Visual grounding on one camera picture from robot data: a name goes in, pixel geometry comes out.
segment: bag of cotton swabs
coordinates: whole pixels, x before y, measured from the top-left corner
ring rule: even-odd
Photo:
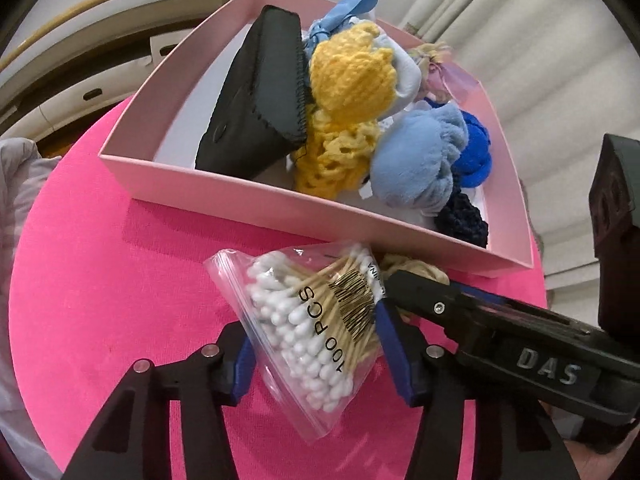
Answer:
[[[272,251],[223,250],[206,261],[236,311],[265,383],[300,435],[325,436],[378,356],[378,265],[353,242]]]

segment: gray bedding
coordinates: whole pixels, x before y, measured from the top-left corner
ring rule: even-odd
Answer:
[[[9,284],[24,221],[59,160],[41,158],[32,140],[0,140],[0,431],[33,480],[59,479],[62,474],[44,449],[15,381],[8,332]]]

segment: silver bolt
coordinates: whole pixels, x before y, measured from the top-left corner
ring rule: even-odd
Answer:
[[[143,374],[144,372],[149,370],[149,368],[151,368],[151,363],[146,359],[140,359],[139,361],[133,363],[133,371],[138,374]]]
[[[439,359],[444,355],[444,348],[438,345],[427,346],[427,355]]]
[[[202,353],[202,355],[204,355],[204,357],[215,357],[220,353],[220,348],[218,348],[218,345],[211,343],[208,345],[204,345],[200,352]]]

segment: black yarn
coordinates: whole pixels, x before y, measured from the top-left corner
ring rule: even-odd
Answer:
[[[480,211],[460,190],[460,174],[453,171],[453,191],[449,201],[435,219],[442,234],[486,248],[489,225],[482,220]]]

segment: curtain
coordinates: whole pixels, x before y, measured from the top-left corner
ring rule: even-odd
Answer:
[[[640,139],[640,58],[601,0],[417,0],[402,21],[485,86],[542,239],[552,308],[594,323],[588,192],[606,132]]]

